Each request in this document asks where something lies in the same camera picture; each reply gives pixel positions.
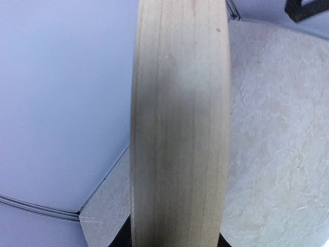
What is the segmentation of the light wooden picture frame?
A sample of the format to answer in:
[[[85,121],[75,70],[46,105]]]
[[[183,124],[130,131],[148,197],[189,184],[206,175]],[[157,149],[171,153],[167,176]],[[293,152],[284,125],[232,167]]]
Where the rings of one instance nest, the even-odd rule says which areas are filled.
[[[225,1],[140,1],[134,47],[133,246],[217,246],[230,159]]]

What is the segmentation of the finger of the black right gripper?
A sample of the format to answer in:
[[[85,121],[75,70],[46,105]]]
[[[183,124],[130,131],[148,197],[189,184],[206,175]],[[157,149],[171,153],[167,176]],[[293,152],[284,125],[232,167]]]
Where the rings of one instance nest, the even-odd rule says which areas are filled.
[[[328,0],[315,0],[304,5],[299,0],[287,0],[284,11],[292,21],[301,22],[328,11]]]

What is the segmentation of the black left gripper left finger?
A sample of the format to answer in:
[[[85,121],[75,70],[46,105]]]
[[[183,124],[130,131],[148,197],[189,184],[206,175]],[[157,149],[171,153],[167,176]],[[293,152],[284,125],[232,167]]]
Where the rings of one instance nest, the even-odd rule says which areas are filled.
[[[109,247],[132,247],[131,216],[128,216]]]

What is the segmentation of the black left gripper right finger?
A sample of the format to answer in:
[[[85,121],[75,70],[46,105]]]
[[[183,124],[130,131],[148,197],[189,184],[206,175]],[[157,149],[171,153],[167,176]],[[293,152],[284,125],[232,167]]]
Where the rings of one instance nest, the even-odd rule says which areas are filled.
[[[228,241],[224,238],[224,236],[220,233],[217,247],[232,247]]]

